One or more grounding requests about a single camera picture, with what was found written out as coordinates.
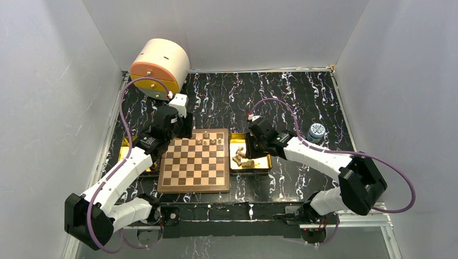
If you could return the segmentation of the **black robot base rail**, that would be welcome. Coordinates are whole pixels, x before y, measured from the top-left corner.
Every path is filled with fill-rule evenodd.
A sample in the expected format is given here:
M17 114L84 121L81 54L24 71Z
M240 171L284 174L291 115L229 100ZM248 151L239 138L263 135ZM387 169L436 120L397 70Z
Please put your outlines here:
M335 234L337 216L313 216L302 202L162 203L155 219L135 223L164 238L277 236L321 244Z

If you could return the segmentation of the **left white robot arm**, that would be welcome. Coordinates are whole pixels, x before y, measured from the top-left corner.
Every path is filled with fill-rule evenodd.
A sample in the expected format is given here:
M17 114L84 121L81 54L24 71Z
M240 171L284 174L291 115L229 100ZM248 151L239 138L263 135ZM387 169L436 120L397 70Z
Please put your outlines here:
M122 228L144 220L156 224L161 210L155 198L142 194L117 205L127 187L167 151L174 139L189 139L193 113L170 105L159 107L145 131L133 139L127 154L93 186L82 194L70 194L64 202L64 230L93 250L116 253L106 244Z

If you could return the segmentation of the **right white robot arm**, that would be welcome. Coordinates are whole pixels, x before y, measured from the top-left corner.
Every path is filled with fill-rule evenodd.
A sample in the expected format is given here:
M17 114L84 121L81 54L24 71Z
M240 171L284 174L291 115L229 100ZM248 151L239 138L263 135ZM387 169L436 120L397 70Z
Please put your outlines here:
M275 216L278 220L319 223L325 215L340 210L367 215L387 189L374 161L367 156L335 154L311 142L302 142L296 133L278 132L260 116L249 115L247 120L247 158L277 156L304 164L338 183L333 189L313 193L295 211L287 209L284 214Z

